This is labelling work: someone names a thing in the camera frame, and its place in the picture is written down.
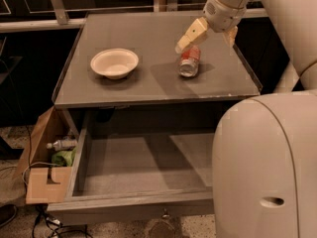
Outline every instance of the black cable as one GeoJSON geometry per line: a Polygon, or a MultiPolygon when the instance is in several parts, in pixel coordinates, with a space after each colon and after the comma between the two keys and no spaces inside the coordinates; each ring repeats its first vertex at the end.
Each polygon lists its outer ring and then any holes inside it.
{"type": "MultiPolygon", "coordinates": [[[[11,166],[11,167],[6,167],[6,168],[3,168],[0,170],[0,172],[3,172],[3,171],[6,171],[6,170],[12,170],[12,169],[15,169],[16,166],[11,166]]],[[[11,172],[9,172],[8,174],[6,174],[5,176],[0,176],[0,179],[5,179],[11,172]]]]}
{"type": "Polygon", "coordinates": [[[9,163],[11,165],[14,165],[12,162],[10,162],[9,160],[2,160],[3,162],[9,163]]]}
{"type": "Polygon", "coordinates": [[[50,235],[50,237],[52,237],[53,235],[57,235],[57,237],[59,237],[59,233],[57,232],[58,231],[58,229],[60,229],[60,228],[62,228],[62,225],[60,224],[59,226],[55,226],[55,229],[53,229],[53,228],[51,228],[50,227],[50,224],[49,224],[49,222],[48,222],[48,220],[47,220],[47,215],[46,215],[46,217],[45,217],[45,222],[46,222],[46,226],[51,230],[51,232],[52,232],[52,234],[50,235]]]}
{"type": "Polygon", "coordinates": [[[33,228],[32,228],[32,238],[35,238],[35,230],[36,230],[36,227],[37,225],[40,223],[41,221],[41,217],[42,217],[42,213],[39,212],[38,216],[36,217],[36,220],[34,221],[34,225],[33,225],[33,228]]]}
{"type": "Polygon", "coordinates": [[[85,225],[85,231],[82,231],[80,229],[76,229],[76,230],[67,230],[67,231],[63,231],[63,232],[60,232],[59,235],[61,234],[66,234],[66,233],[74,233],[74,232],[78,232],[78,233],[82,233],[85,235],[85,237],[90,237],[90,238],[93,238],[88,232],[87,232],[87,225],[85,225]]]}
{"type": "Polygon", "coordinates": [[[10,82],[11,82],[11,85],[12,85],[12,88],[13,88],[13,91],[14,91],[14,94],[16,96],[16,101],[17,101],[17,105],[18,105],[18,108],[19,108],[19,112],[20,112],[20,116],[21,116],[21,119],[22,121],[24,121],[24,126],[25,128],[27,129],[27,132],[28,132],[28,137],[29,137],[29,155],[28,155],[28,168],[30,169],[31,167],[31,153],[32,153],[32,139],[31,139],[31,132],[29,130],[29,127],[25,121],[25,116],[23,114],[23,111],[22,111],[22,107],[21,107],[21,102],[20,102],[20,98],[19,98],[19,95],[18,95],[18,91],[15,87],[15,84],[13,82],[13,79],[12,79],[12,76],[11,76],[11,73],[10,73],[10,69],[8,68],[7,64],[2,60],[0,59],[0,61],[2,62],[2,64],[5,66],[7,72],[8,72],[8,77],[10,79],[10,82]]]}

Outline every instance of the power cord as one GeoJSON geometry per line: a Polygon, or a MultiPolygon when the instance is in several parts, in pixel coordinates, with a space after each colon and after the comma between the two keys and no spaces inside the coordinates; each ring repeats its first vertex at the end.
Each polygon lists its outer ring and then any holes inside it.
{"type": "Polygon", "coordinates": [[[23,180],[23,183],[25,184],[26,187],[28,187],[28,183],[26,181],[26,172],[28,170],[30,170],[32,166],[35,166],[35,165],[48,165],[49,167],[59,167],[60,166],[59,164],[44,163],[44,162],[36,162],[36,163],[30,164],[22,173],[22,180],[23,180]]]}
{"type": "Polygon", "coordinates": [[[82,233],[85,235],[86,238],[88,238],[88,237],[93,238],[88,233],[88,230],[87,230],[88,226],[87,225],[84,225],[84,230],[72,229],[72,230],[63,231],[63,229],[65,229],[65,228],[71,228],[71,226],[63,226],[60,221],[53,218],[51,215],[47,214],[45,211],[45,206],[43,204],[36,205],[36,210],[39,214],[35,219],[34,227],[32,230],[32,238],[36,238],[35,237],[35,230],[36,230],[36,227],[40,224],[42,218],[45,221],[47,228],[51,231],[49,238],[62,238],[62,235],[66,234],[66,233],[82,233]]]}
{"type": "Polygon", "coordinates": [[[10,166],[10,167],[6,167],[6,168],[3,168],[3,169],[1,169],[0,170],[0,179],[5,179],[5,178],[7,178],[9,175],[10,175],[10,173],[11,173],[11,171],[13,170],[13,169],[15,169],[16,168],[16,166],[10,166]],[[9,173],[7,173],[7,174],[1,174],[2,172],[4,172],[4,171],[8,171],[8,170],[10,170],[9,171],[9,173]]]}
{"type": "MultiPolygon", "coordinates": [[[[4,65],[4,67],[6,68],[6,70],[7,70],[7,72],[8,72],[8,78],[9,78],[9,80],[10,80],[10,82],[11,82],[11,85],[12,85],[12,88],[13,88],[13,91],[14,91],[14,94],[15,94],[15,96],[16,96],[16,101],[17,101],[17,105],[18,105],[18,108],[19,108],[19,112],[20,112],[21,119],[22,119],[22,121],[25,121],[25,116],[24,116],[24,113],[23,113],[23,111],[22,111],[22,107],[21,107],[21,102],[20,102],[20,98],[19,98],[19,95],[18,95],[18,91],[17,91],[17,89],[16,89],[16,87],[15,87],[15,84],[14,84],[14,81],[13,81],[13,79],[12,79],[12,76],[11,76],[11,73],[10,73],[10,69],[9,69],[8,65],[7,65],[1,58],[0,58],[0,62],[4,65]]],[[[32,166],[32,165],[31,165],[32,138],[31,138],[31,132],[30,132],[29,126],[26,124],[26,122],[25,122],[24,127],[26,128],[26,130],[27,130],[27,132],[28,132],[28,138],[29,138],[29,154],[28,154],[28,168],[27,168],[27,170],[29,170],[30,167],[32,166]]],[[[27,193],[27,191],[28,191],[28,185],[27,185],[27,183],[26,183],[26,181],[25,181],[25,172],[26,172],[26,171],[23,172],[22,180],[23,180],[23,182],[24,182],[24,184],[25,184],[25,191],[26,191],[26,193],[27,193]]]]}

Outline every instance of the drawer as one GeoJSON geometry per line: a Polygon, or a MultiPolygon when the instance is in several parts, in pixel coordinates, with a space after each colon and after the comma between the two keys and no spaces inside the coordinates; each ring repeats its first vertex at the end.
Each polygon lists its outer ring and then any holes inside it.
{"type": "Polygon", "coordinates": [[[48,212],[66,225],[213,213],[211,149],[222,109],[87,110],[67,195],[48,212]]]}

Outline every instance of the white bowl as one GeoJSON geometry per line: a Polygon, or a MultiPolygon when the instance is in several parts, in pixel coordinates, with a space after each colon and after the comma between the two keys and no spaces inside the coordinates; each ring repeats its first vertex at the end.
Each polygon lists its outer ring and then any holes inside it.
{"type": "Polygon", "coordinates": [[[138,56],[129,50],[112,49],[98,53],[90,62],[98,74],[110,79],[120,79],[129,74],[139,62],[138,56]]]}

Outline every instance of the cable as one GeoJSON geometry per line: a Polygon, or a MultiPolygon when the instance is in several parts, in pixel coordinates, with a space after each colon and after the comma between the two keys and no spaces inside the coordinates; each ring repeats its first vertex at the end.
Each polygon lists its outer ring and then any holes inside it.
{"type": "MultiPolygon", "coordinates": [[[[12,88],[13,88],[13,91],[14,91],[14,94],[15,94],[15,96],[16,96],[16,101],[17,101],[17,105],[18,105],[18,108],[19,108],[19,112],[20,112],[20,116],[21,116],[21,119],[23,120],[23,121],[25,121],[25,117],[24,117],[24,114],[23,114],[23,111],[22,111],[22,107],[21,107],[21,103],[20,103],[20,99],[19,99],[19,95],[18,95],[18,91],[17,91],[17,89],[16,89],[16,87],[15,87],[15,84],[14,84],[14,82],[13,82],[13,79],[12,79],[12,76],[11,76],[11,73],[10,73],[10,69],[8,68],[8,66],[7,66],[7,64],[2,60],[2,59],[0,59],[0,62],[2,62],[2,64],[5,66],[5,68],[6,68],[6,70],[7,70],[7,72],[8,72],[8,77],[9,77],[9,79],[10,79],[10,82],[11,82],[11,85],[12,85],[12,88]]],[[[29,166],[28,166],[28,169],[31,167],[31,153],[32,153],[32,139],[31,139],[31,132],[30,132],[30,130],[29,130],[29,127],[28,127],[28,125],[26,124],[26,122],[25,122],[25,127],[26,127],[26,129],[27,129],[27,131],[28,131],[28,135],[29,135],[29,155],[28,155],[28,164],[29,164],[29,166]]],[[[25,182],[25,179],[24,179],[24,175],[25,175],[25,172],[24,172],[24,174],[23,174],[23,176],[22,176],[22,179],[23,179],[23,182],[24,182],[24,184],[25,184],[25,189],[26,189],[26,191],[27,191],[27,183],[25,182]]]]}
{"type": "MultiPolygon", "coordinates": [[[[12,169],[15,169],[15,168],[16,168],[16,166],[6,167],[6,168],[1,169],[0,172],[6,171],[6,170],[12,170],[12,169]]],[[[4,175],[4,176],[0,175],[0,179],[7,178],[10,173],[11,173],[11,171],[8,174],[4,175]]]]}
{"type": "Polygon", "coordinates": [[[35,238],[34,234],[35,234],[36,226],[40,223],[41,216],[42,216],[42,214],[39,213],[38,216],[36,217],[36,220],[34,221],[34,225],[33,225],[33,228],[32,228],[32,238],[35,238]]]}
{"type": "Polygon", "coordinates": [[[67,230],[67,231],[62,231],[62,232],[59,232],[57,233],[58,237],[62,237],[61,235],[62,234],[66,234],[66,233],[75,233],[75,232],[78,232],[78,233],[82,233],[85,235],[85,237],[90,237],[90,238],[93,238],[88,232],[87,232],[87,225],[85,225],[85,230],[82,231],[80,229],[75,229],[75,230],[67,230]]]}
{"type": "Polygon", "coordinates": [[[2,160],[3,162],[9,163],[11,165],[14,165],[12,162],[10,162],[9,160],[2,160]]]}
{"type": "Polygon", "coordinates": [[[30,169],[30,167],[34,166],[34,165],[38,165],[38,164],[42,164],[42,165],[48,165],[48,166],[54,166],[54,167],[60,167],[59,164],[52,164],[52,163],[44,163],[44,162],[36,162],[36,163],[32,163],[30,164],[22,173],[22,180],[24,182],[24,184],[26,186],[28,186],[28,183],[25,180],[25,175],[26,175],[26,171],[30,169]]]}

